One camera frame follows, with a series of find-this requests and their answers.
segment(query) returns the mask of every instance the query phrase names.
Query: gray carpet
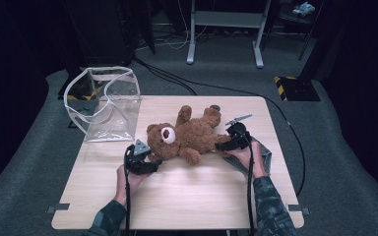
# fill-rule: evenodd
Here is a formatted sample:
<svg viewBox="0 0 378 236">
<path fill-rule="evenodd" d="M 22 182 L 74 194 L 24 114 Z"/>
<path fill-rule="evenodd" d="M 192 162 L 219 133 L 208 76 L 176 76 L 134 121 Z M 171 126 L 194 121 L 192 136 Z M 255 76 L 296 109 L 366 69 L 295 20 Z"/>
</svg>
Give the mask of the gray carpet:
<svg viewBox="0 0 378 236">
<path fill-rule="evenodd" d="M 378 184 L 361 167 L 344 141 L 330 98 L 319 82 L 313 85 L 320 102 L 281 101 L 274 76 L 297 76 L 309 56 L 297 61 L 302 42 L 271 36 L 257 69 L 249 37 L 210 38 L 197 44 L 194 65 L 186 65 L 188 45 L 175 50 L 158 46 L 137 51 L 145 62 L 184 79 L 255 92 L 274 101 L 303 145 L 306 179 L 299 196 L 309 207 L 301 235 L 378 235 Z M 161 80 L 142 66 L 130 66 L 142 94 L 189 95 L 183 87 Z M 81 235 L 81 230 L 54 230 L 48 206 L 60 200 L 84 135 L 68 129 L 69 117 L 57 99 L 67 74 L 47 78 L 49 94 L 24 142 L 0 176 L 0 235 Z M 199 95 L 247 95 L 242 92 L 188 84 Z M 268 102 L 294 185 L 299 188 L 302 158 L 299 146 L 278 109 Z"/>
</svg>

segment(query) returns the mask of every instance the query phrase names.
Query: brown teddy bear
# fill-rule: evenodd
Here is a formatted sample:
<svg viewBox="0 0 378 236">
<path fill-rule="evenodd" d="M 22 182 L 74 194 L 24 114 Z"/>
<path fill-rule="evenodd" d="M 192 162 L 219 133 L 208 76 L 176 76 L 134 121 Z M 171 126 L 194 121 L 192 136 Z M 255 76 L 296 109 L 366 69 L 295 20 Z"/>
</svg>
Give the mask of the brown teddy bear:
<svg viewBox="0 0 378 236">
<path fill-rule="evenodd" d="M 214 127 L 221 122 L 220 107 L 213 105 L 204 110 L 201 118 L 192 118 L 192 108 L 184 105 L 180 108 L 176 125 L 169 123 L 152 124 L 147 128 L 147 144 L 152 149 L 149 160 L 169 159 L 182 156 L 190 165 L 201 161 L 201 154 L 216 151 L 222 157 L 229 157 L 226 152 L 216 149 L 215 144 L 230 141 L 229 135 L 214 133 Z"/>
</svg>

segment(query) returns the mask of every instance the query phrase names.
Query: plastic bag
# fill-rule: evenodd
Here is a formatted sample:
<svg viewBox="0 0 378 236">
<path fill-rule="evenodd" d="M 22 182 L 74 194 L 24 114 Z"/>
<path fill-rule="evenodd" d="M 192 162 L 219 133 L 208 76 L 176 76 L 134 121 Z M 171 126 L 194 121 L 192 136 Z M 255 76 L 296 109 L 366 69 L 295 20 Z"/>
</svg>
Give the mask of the plastic bag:
<svg viewBox="0 0 378 236">
<path fill-rule="evenodd" d="M 63 98 L 85 142 L 134 140 L 141 98 L 131 69 L 87 68 L 66 87 Z"/>
</svg>

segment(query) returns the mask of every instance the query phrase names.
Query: table top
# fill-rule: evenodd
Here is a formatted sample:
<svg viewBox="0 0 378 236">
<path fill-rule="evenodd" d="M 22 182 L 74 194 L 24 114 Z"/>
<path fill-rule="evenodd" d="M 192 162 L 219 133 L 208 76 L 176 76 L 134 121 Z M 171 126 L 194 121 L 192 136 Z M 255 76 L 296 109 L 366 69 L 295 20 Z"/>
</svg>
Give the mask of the table top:
<svg viewBox="0 0 378 236">
<path fill-rule="evenodd" d="M 272 152 L 271 178 L 284 204 L 298 201 L 288 174 L 280 143 L 266 101 L 258 96 L 142 96 L 136 140 L 147 143 L 150 124 L 175 124 L 182 105 L 192 107 L 192 117 L 201 117 L 213 104 L 220 107 L 221 123 L 216 133 L 227 134 L 225 123 L 252 114 L 242 123 L 251 136 Z M 96 213 L 115 195 L 116 169 L 124 152 L 135 141 L 83 143 L 56 210 L 55 229 L 90 228 Z M 247 229 L 247 180 L 215 153 L 206 153 L 201 163 L 190 166 L 174 157 L 146 179 L 131 199 L 131 229 Z M 303 226 L 300 212 L 290 212 L 296 228 Z"/>
</svg>

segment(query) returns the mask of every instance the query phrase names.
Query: camouflage sleeve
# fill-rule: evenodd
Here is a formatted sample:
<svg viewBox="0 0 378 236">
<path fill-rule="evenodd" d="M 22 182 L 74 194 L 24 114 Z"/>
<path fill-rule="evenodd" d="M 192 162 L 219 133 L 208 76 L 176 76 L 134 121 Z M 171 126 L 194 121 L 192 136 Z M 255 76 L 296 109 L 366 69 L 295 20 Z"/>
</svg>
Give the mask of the camouflage sleeve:
<svg viewBox="0 0 378 236">
<path fill-rule="evenodd" d="M 264 176 L 255 179 L 253 187 L 259 235 L 297 235 L 281 195 L 270 177 Z"/>
<path fill-rule="evenodd" d="M 117 235 L 119 224 L 126 212 L 127 210 L 122 204 L 112 200 L 96 214 L 92 227 L 83 236 Z"/>
</svg>

